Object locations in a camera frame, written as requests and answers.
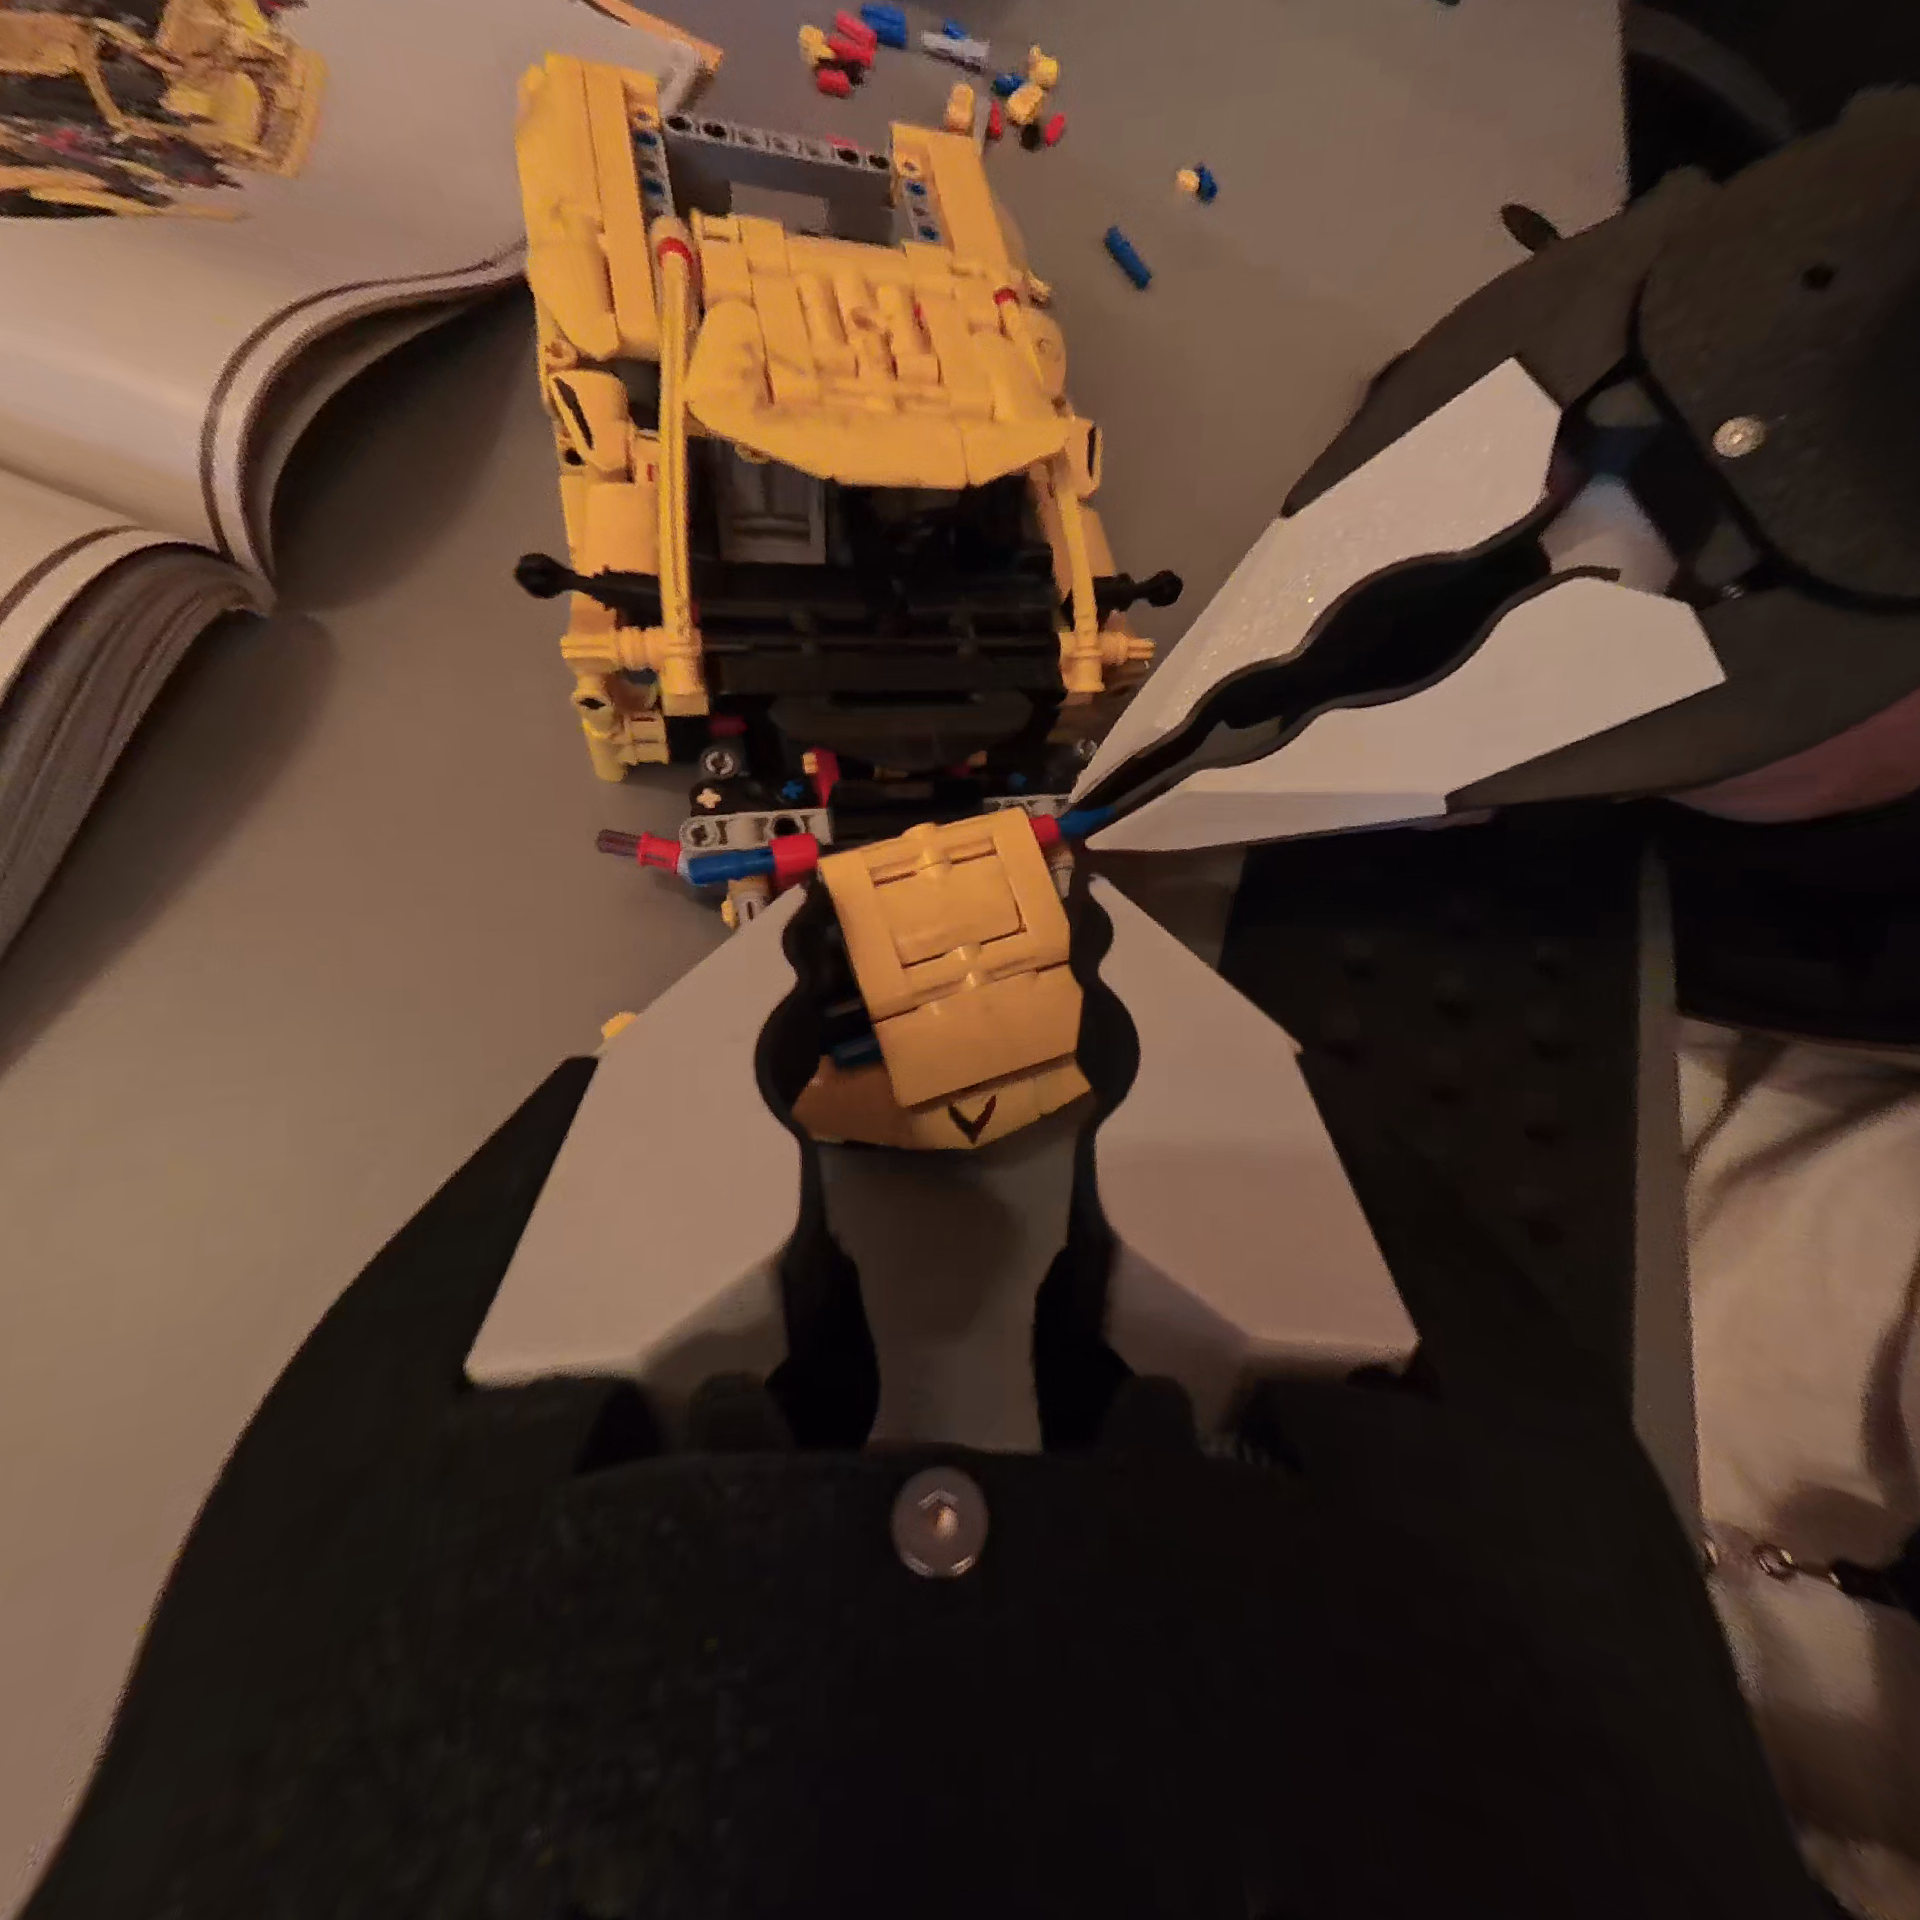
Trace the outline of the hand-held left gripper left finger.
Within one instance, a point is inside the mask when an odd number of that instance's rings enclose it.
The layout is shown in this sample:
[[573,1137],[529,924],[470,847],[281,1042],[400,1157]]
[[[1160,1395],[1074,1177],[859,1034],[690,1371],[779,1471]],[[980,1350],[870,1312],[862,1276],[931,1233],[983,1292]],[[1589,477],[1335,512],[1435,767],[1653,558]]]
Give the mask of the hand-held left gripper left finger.
[[758,1090],[753,1042],[795,987],[795,910],[777,898],[601,1046],[467,1350],[474,1386],[697,1386],[781,1360],[801,1143]]

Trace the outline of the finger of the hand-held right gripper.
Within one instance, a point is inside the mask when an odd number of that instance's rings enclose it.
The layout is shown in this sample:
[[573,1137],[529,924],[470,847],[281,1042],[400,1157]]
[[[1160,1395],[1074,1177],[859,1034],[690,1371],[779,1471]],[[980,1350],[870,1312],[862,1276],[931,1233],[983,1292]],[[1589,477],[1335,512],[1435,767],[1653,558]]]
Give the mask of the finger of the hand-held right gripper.
[[1562,402],[1513,359],[1382,444],[1294,517],[1277,517],[1156,662],[1074,786],[1123,801],[1144,759],[1253,668],[1294,658],[1354,588],[1513,532],[1543,497]]
[[1435,822],[1451,798],[1723,685],[1697,613],[1589,573],[1513,610],[1447,678],[1335,706],[1272,754],[1185,771],[1089,835],[1101,853],[1180,853]]

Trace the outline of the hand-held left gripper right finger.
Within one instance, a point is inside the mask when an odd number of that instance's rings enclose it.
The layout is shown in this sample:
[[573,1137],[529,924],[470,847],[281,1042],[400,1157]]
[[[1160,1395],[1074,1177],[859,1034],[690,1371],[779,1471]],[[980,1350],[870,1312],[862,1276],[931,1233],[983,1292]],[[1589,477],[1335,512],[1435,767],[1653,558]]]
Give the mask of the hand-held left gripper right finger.
[[1105,876],[1079,902],[1094,1315],[1135,1371],[1403,1370],[1413,1323],[1297,1046]]

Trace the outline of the yellow brick hood panel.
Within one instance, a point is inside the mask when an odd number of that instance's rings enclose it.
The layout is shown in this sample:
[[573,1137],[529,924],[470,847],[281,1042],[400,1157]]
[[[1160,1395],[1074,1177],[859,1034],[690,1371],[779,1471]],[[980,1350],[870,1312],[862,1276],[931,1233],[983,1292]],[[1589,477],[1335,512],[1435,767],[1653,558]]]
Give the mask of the yellow brick hood panel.
[[903,1113],[973,1116],[1074,1067],[1086,993],[1061,817],[995,808],[915,824],[825,853],[816,882]]

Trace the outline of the yellow brick model car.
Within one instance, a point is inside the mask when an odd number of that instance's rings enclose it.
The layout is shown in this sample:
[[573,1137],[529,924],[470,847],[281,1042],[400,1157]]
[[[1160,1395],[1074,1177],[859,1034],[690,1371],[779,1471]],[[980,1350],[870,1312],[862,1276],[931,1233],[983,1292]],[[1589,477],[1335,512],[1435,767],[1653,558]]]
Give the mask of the yellow brick model car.
[[[931,161],[935,237],[894,156]],[[639,71],[520,77],[515,176],[591,767],[690,767],[676,835],[604,848],[749,927],[816,864],[995,808],[1069,814],[1177,573],[1115,567],[1101,435],[983,154],[674,113]],[[1086,1096],[1079,1067],[903,1113],[827,905],[822,1058],[795,1116],[835,1143],[973,1152]]]

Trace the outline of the person's right hand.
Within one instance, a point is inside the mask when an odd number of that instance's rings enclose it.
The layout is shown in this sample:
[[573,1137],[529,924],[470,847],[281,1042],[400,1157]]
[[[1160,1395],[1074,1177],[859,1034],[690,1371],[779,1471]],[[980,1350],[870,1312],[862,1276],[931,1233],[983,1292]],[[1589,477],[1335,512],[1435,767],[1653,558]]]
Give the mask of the person's right hand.
[[1747,774],[1696,786],[1682,808],[1741,824],[1797,824],[1917,793],[1917,692],[1878,717]]

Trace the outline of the black dotted rubber mat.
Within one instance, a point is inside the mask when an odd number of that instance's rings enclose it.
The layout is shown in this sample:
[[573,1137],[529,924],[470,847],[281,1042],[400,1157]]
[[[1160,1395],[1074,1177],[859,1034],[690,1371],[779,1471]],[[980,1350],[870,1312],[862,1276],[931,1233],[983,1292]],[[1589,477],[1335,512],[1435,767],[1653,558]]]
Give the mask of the black dotted rubber mat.
[[1260,847],[1220,975],[1297,1046],[1424,1364],[1634,1411],[1641,843],[1547,808]]

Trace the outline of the pile of small coloured bricks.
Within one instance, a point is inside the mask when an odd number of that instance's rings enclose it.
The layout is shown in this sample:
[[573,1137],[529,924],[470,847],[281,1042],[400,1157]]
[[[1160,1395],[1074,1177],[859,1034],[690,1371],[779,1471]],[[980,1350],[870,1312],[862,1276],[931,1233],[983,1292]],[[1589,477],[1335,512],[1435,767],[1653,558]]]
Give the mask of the pile of small coloured bricks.
[[[949,16],[937,26],[915,31],[903,4],[840,8],[827,23],[801,23],[795,44],[814,90],[825,98],[849,98],[867,83],[880,50],[915,50],[924,60],[951,67],[958,80],[949,83],[937,133],[958,141],[973,156],[1006,135],[1022,152],[1054,152],[1067,133],[1067,113],[1057,106],[1065,63],[1047,44],[1024,44],[1017,67],[994,67],[994,44],[967,35],[960,22]],[[904,197],[903,209],[915,237],[935,237],[942,229],[931,218],[931,161],[915,156],[914,166],[915,173],[910,167],[910,154],[894,156]],[[1180,167],[1173,183],[1180,197],[1201,208],[1214,202],[1220,188],[1214,167],[1203,161]],[[1131,286],[1150,286],[1156,270],[1123,229],[1101,229],[1098,241]]]

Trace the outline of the open instruction booklet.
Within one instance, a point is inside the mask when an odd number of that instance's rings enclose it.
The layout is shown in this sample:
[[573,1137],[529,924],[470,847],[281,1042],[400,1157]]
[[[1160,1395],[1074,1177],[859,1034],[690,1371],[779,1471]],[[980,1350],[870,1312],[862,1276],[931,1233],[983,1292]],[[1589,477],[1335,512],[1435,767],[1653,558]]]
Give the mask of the open instruction booklet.
[[371,361],[523,275],[520,73],[690,4],[2,4],[2,946]]

